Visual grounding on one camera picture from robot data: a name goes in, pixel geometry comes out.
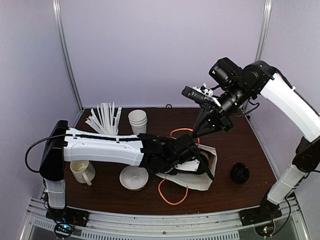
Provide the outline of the white paper takeout bag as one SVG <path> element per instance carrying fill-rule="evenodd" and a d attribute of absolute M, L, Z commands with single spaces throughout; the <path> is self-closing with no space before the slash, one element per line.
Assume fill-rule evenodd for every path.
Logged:
<path fill-rule="evenodd" d="M 197 147 L 200 149 L 200 153 L 204 155 L 205 159 L 208 162 L 208 170 L 215 176 L 215 170 L 217 165 L 217 151 L 212 146 L 203 145 L 200 143 L 200 138 L 197 138 Z M 189 190 L 197 190 L 197 191 L 208 191 L 210 185 L 212 184 L 213 180 L 207 175 L 206 172 L 202 174 L 196 174 L 195 171 L 187 172 L 182 170 L 178 172 L 176 175 L 169 175 L 166 173 L 157 173 L 158 177 L 162 178 L 160 183 L 158 184 L 157 190 L 160 197 L 169 205 L 177 206 L 181 204 L 188 196 Z M 186 188 L 184 197 L 178 202 L 170 202 L 168 201 L 161 191 L 162 184 L 165 181 L 173 182 L 179 186 Z"/>

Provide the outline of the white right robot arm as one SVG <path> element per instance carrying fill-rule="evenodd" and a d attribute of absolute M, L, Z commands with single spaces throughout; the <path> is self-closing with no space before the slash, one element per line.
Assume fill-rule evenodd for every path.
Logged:
<path fill-rule="evenodd" d="M 193 86 L 187 97 L 201 107 L 193 126 L 193 136 L 200 137 L 233 127 L 230 120 L 244 102 L 258 95 L 276 106 L 301 132 L 295 156 L 277 182 L 266 192 L 256 210 L 259 220 L 268 220 L 285 196 L 290 195 L 310 174 L 318 173 L 320 165 L 320 114 L 295 89 L 276 67 L 262 60 L 244 68 L 229 58 L 219 59 L 208 74 L 223 90 L 214 95 L 214 88 L 205 83 Z"/>

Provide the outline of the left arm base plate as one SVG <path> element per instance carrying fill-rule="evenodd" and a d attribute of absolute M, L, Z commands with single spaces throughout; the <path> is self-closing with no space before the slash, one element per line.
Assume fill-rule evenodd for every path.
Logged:
<path fill-rule="evenodd" d="M 46 218 L 56 222 L 64 222 L 70 225 L 86 227 L 90 213 L 86 210 L 80 210 L 70 207 L 64 209 L 55 209 L 49 207 L 46 212 Z"/>

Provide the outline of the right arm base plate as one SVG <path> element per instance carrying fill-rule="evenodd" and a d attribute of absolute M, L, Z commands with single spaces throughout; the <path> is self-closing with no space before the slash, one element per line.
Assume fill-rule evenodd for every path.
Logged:
<path fill-rule="evenodd" d="M 239 211 L 239 217 L 243 227 L 271 221 L 281 216 L 282 212 L 278 207 L 269 209 L 267 207 L 257 206 Z"/>

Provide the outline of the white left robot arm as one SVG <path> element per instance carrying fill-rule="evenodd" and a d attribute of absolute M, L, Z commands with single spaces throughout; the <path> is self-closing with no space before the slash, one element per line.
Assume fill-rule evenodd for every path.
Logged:
<path fill-rule="evenodd" d="M 106 135 L 70 128 L 66 120 L 56 123 L 45 146 L 39 173 L 48 195 L 48 207 L 61 222 L 72 218 L 66 207 L 65 162 L 96 161 L 170 173 L 188 162 L 200 164 L 201 153 L 188 134 L 175 139 L 148 133 Z"/>

